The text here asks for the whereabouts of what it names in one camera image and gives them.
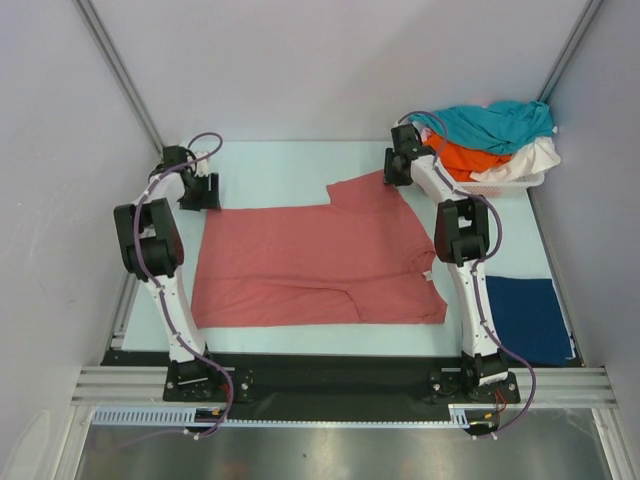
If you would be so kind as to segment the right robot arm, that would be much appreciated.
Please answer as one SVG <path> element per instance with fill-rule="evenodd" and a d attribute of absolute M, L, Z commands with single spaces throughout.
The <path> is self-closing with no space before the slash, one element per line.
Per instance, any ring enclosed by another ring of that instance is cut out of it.
<path fill-rule="evenodd" d="M 417 185 L 436 204 L 435 251 L 448 268 L 462 312 L 461 388 L 469 399 L 484 401 L 508 377 L 484 270 L 490 249 L 489 207 L 454 181 L 414 126 L 393 127 L 391 139 L 392 146 L 385 151 L 384 183 Z"/>

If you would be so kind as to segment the pink polo shirt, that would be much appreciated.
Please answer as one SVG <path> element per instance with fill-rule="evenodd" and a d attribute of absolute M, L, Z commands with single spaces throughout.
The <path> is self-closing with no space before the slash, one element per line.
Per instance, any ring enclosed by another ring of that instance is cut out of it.
<path fill-rule="evenodd" d="M 200 328 L 441 324 L 434 245 L 380 171 L 329 203 L 208 214 L 191 311 Z"/>

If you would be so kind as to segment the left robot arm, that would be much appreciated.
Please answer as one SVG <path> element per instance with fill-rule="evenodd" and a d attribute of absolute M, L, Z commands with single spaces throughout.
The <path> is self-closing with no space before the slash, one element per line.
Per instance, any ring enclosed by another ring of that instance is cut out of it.
<path fill-rule="evenodd" d="M 167 335 L 167 382 L 173 390 L 187 387 L 202 400 L 219 392 L 221 376 L 185 292 L 185 251 L 173 211 L 220 208 L 219 175 L 209 170 L 209 159 L 219 150 L 196 152 L 192 144 L 165 147 L 143 193 L 113 211 L 124 267 L 150 293 Z"/>

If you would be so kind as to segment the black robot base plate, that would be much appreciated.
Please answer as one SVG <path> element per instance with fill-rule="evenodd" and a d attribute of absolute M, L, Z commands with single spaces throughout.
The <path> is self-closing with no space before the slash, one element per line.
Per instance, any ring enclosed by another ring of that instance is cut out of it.
<path fill-rule="evenodd" d="M 443 420 L 453 404 L 482 410 L 521 400 L 514 373 L 486 386 L 456 357 L 217 354 L 180 366 L 164 352 L 108 351 L 104 367 L 162 367 L 161 398 L 198 406 L 196 421 L 396 423 Z"/>

